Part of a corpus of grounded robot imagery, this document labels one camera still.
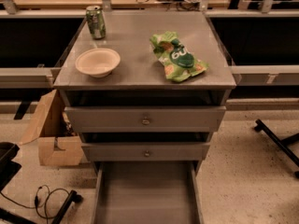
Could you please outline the grey drawer cabinet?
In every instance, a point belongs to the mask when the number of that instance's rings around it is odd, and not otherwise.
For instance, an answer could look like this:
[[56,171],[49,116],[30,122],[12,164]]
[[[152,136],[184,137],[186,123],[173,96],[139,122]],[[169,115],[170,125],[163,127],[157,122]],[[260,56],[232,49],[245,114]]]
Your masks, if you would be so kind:
[[[235,80],[210,25],[201,12],[114,10],[106,13],[107,35],[93,40],[83,28],[54,86],[65,108],[82,106],[196,107],[224,106]],[[183,82],[165,78],[150,37],[166,31],[179,40],[208,69]],[[90,77],[75,66],[77,57],[94,48],[109,48],[121,56],[119,66],[106,77]],[[78,133],[83,143],[209,143],[214,132]]]

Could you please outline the grey top drawer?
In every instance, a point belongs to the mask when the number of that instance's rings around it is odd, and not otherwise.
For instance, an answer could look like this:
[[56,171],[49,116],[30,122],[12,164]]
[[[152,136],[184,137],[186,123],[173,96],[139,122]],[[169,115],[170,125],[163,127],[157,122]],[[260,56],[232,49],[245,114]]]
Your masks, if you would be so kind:
[[82,106],[67,107],[77,133],[216,132],[224,106]]

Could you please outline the grey middle drawer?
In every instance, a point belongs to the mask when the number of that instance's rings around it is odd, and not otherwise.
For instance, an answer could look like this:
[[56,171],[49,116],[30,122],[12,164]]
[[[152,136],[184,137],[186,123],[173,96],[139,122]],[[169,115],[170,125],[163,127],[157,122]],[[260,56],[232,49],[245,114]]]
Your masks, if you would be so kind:
[[200,161],[209,143],[83,143],[89,161]]

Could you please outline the grey open bottom drawer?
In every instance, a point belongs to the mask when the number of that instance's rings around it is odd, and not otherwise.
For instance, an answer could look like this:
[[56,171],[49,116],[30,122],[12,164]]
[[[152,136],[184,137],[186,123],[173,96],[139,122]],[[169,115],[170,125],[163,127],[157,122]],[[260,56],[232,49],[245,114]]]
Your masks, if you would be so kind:
[[193,163],[101,163],[92,224],[204,224]]

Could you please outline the green chip bag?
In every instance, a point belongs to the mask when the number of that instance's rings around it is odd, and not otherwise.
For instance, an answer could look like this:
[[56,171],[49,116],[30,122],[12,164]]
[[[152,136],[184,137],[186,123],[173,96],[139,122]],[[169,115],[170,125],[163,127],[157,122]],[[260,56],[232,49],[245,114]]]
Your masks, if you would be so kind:
[[153,53],[164,67],[165,78],[182,82],[208,69],[208,64],[188,52],[176,32],[166,31],[149,39]]

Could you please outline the beige paper bowl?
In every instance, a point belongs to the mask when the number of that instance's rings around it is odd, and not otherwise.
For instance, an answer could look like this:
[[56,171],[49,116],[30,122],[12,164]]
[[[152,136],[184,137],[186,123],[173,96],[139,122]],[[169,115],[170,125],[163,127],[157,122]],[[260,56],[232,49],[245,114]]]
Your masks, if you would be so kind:
[[121,56],[113,49],[90,49],[80,54],[75,66],[77,70],[91,77],[106,77],[120,63]]

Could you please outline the brown cardboard box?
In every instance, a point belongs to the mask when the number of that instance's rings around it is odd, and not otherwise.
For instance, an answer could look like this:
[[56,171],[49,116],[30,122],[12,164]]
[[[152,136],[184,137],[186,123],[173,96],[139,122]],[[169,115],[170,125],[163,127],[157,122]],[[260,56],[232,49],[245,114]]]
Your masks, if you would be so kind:
[[83,158],[80,138],[67,133],[64,102],[57,90],[43,95],[30,118],[20,144],[36,141],[42,166],[75,166]]

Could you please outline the green soda can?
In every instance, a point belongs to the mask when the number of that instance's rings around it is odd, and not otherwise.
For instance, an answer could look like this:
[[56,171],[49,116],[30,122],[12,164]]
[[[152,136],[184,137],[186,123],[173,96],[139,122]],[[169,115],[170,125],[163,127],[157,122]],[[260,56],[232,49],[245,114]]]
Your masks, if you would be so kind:
[[102,8],[99,6],[88,6],[86,8],[86,19],[93,39],[102,39],[106,36]]

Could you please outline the black chair base leg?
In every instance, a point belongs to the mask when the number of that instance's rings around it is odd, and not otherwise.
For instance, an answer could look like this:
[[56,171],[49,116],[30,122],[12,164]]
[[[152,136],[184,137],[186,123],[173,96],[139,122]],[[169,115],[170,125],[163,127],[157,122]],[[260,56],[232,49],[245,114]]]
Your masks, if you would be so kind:
[[51,224],[60,224],[70,205],[72,203],[81,203],[82,201],[83,197],[79,195],[76,191],[71,190]]

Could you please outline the black stand leg right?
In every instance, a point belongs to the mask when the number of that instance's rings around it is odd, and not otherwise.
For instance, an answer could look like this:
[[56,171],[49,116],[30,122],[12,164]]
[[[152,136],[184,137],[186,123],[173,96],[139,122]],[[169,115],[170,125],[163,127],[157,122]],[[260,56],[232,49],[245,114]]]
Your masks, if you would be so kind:
[[254,127],[254,130],[257,133],[263,131],[288,156],[288,158],[299,167],[299,158],[289,149],[289,145],[299,141],[299,133],[284,139],[279,139],[260,119],[256,119],[255,123],[256,126]]

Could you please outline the black chair at left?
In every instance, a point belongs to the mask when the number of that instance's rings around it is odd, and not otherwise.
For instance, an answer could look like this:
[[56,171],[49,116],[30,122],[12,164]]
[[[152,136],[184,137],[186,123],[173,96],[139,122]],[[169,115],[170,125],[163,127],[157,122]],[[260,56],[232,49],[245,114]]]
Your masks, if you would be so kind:
[[21,165],[13,161],[19,150],[16,144],[9,142],[0,143],[0,191],[21,169]]

